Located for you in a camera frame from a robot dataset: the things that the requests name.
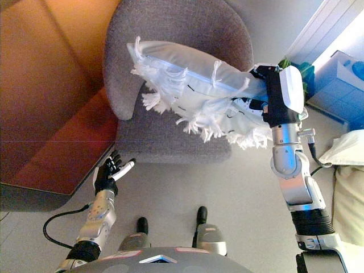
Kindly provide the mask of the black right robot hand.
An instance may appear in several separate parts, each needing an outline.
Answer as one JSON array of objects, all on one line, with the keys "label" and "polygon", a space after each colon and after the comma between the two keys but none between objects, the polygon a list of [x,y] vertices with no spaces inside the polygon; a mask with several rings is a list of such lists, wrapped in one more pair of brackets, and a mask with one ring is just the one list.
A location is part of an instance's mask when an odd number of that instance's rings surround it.
[{"label": "black right robot hand", "polygon": [[250,73],[266,83],[268,109],[263,114],[263,120],[271,128],[286,123],[299,123],[304,112],[300,71],[292,65],[281,69],[277,65],[257,64]]}]

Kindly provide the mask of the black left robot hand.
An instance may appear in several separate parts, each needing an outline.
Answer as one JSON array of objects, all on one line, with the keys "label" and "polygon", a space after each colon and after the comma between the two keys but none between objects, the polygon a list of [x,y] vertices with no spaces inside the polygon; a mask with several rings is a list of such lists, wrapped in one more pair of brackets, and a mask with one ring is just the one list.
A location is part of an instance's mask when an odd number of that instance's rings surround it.
[{"label": "black left robot hand", "polygon": [[131,159],[122,165],[121,156],[118,150],[114,150],[105,160],[102,166],[95,169],[94,193],[100,191],[111,191],[116,196],[118,187],[116,182],[135,166],[136,159]]}]

